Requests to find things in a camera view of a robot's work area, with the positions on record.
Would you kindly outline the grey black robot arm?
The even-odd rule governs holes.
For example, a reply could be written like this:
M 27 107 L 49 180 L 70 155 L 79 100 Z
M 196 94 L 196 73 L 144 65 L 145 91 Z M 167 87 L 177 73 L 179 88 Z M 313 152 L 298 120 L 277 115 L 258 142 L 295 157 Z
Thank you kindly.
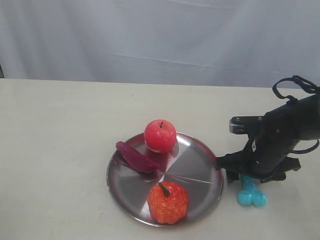
M 320 97 L 288 101 L 263 116 L 234 116 L 229 131 L 248 136 L 241 151 L 215 160 L 215 169 L 224 169 L 229 183 L 240 176 L 261 183 L 284 181 L 288 171 L 301 168 L 289 154 L 307 154 L 320 145 Z

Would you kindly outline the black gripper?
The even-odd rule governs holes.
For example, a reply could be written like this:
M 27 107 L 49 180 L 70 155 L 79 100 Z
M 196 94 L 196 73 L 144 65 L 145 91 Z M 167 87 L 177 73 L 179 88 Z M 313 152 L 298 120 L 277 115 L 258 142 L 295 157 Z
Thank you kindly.
M 300 109 L 298 102 L 288 102 L 267 112 L 259 131 L 247 134 L 244 148 L 217 157 L 215 168 L 225 169 L 228 183 L 238 181 L 240 175 L 259 180 L 261 184 L 283 181 L 286 172 L 298 171 L 299 159 L 288 155 L 300 141 L 295 122 Z

